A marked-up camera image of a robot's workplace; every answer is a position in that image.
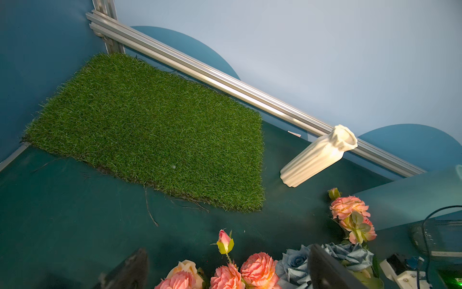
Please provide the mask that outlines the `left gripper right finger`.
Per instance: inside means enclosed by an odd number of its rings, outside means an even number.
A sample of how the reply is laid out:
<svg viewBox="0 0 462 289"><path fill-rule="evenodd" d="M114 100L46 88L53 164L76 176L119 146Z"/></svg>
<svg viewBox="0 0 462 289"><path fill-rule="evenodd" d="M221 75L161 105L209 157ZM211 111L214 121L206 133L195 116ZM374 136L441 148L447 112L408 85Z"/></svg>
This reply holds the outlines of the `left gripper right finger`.
<svg viewBox="0 0 462 289"><path fill-rule="evenodd" d="M314 289L367 289L318 244L310 248L308 265Z"/></svg>

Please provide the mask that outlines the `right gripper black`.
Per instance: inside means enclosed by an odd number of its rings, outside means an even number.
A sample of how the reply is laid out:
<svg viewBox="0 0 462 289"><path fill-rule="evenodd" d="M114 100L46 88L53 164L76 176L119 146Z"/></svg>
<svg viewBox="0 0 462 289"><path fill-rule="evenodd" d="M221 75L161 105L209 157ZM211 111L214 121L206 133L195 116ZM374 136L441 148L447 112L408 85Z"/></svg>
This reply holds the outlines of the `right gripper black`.
<svg viewBox="0 0 462 289"><path fill-rule="evenodd" d="M453 265L439 268L438 275L447 289L462 289L462 266Z"/></svg>

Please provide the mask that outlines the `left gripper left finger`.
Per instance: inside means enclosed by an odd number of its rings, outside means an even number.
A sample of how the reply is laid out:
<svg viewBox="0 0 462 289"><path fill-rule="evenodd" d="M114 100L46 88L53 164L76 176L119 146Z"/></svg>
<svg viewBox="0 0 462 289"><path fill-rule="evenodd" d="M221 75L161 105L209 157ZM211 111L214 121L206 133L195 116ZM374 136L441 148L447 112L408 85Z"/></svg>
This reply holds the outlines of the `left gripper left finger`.
<svg viewBox="0 0 462 289"><path fill-rule="evenodd" d="M145 248L139 248L108 274L101 273L94 289L144 289L149 261Z"/></svg>

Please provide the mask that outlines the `clear glass vase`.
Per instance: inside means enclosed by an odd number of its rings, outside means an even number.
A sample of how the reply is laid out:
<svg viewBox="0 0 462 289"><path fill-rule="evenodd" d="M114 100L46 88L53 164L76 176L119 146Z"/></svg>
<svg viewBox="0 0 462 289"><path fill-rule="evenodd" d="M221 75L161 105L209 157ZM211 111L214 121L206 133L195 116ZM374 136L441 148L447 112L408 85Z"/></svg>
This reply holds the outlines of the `clear glass vase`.
<svg viewBox="0 0 462 289"><path fill-rule="evenodd" d="M410 227L410 238L421 254L427 256L429 249L433 261L462 263L461 220L430 219L425 223L425 231L422 223L417 223Z"/></svg>

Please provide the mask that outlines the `teal cylindrical vase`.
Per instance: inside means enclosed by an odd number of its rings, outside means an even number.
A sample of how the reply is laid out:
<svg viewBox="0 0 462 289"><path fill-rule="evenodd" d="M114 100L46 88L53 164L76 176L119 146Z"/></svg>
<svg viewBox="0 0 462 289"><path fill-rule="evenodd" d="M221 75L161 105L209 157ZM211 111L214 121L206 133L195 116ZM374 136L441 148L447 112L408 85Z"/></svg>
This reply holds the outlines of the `teal cylindrical vase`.
<svg viewBox="0 0 462 289"><path fill-rule="evenodd" d="M439 208L462 203L462 166L404 178L355 196L369 207L377 231L418 222Z"/></svg>

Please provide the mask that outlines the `white ribbed ceramic vase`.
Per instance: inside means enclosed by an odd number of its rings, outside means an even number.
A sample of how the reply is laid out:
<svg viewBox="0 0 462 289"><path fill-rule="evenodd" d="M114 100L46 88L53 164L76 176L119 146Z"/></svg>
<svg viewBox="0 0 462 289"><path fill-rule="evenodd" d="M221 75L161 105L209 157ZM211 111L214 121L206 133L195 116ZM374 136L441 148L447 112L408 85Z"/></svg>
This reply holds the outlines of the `white ribbed ceramic vase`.
<svg viewBox="0 0 462 289"><path fill-rule="evenodd" d="M337 125L332 132L317 138L280 171L288 187L297 187L341 160L346 151L358 147L358 139L347 127Z"/></svg>

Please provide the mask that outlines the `blue hydrangea bunch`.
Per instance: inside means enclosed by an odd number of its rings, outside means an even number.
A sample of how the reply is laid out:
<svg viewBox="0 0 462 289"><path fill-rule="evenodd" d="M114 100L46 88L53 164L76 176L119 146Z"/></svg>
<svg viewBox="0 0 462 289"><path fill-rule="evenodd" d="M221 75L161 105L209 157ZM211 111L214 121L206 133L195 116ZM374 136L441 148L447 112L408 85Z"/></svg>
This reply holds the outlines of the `blue hydrangea bunch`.
<svg viewBox="0 0 462 289"><path fill-rule="evenodd" d="M382 289L372 252L357 244L302 245L276 265L283 289Z"/></svg>

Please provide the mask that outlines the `pink flower bunch on table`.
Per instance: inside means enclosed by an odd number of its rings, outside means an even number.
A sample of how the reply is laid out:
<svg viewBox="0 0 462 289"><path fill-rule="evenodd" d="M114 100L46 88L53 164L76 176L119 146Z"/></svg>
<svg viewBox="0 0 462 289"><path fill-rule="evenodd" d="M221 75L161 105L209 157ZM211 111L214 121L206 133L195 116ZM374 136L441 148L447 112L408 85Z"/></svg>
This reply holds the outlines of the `pink flower bunch on table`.
<svg viewBox="0 0 462 289"><path fill-rule="evenodd" d="M158 289L279 289L276 273L277 261L265 252L253 254L241 267L231 260L230 253L235 242L231 233L220 230L215 243L227 264L215 270L209 282L195 262L184 260L169 271L166 278L156 286Z"/></svg>

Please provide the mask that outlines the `green artificial grass mat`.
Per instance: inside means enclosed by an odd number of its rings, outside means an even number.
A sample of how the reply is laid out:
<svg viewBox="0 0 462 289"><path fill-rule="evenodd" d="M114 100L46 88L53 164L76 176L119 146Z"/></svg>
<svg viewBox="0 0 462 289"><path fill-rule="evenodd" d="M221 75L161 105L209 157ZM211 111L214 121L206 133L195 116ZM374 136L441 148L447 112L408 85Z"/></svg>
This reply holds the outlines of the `green artificial grass mat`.
<svg viewBox="0 0 462 289"><path fill-rule="evenodd" d="M227 211L258 211L265 200L261 115L125 54L90 59L47 100L24 140Z"/></svg>

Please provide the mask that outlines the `aluminium frame back bar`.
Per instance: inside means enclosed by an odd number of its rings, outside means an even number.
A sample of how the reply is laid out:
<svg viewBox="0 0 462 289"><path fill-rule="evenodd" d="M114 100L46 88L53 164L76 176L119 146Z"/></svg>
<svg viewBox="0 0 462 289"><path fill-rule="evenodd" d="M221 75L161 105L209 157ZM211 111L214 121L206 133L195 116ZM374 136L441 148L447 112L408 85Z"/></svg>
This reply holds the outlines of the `aluminium frame back bar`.
<svg viewBox="0 0 462 289"><path fill-rule="evenodd" d="M230 75L181 53L119 21L92 10L86 14L90 28L164 65L228 93L247 104L287 121L316 136L330 133L333 127L303 113Z"/></svg>

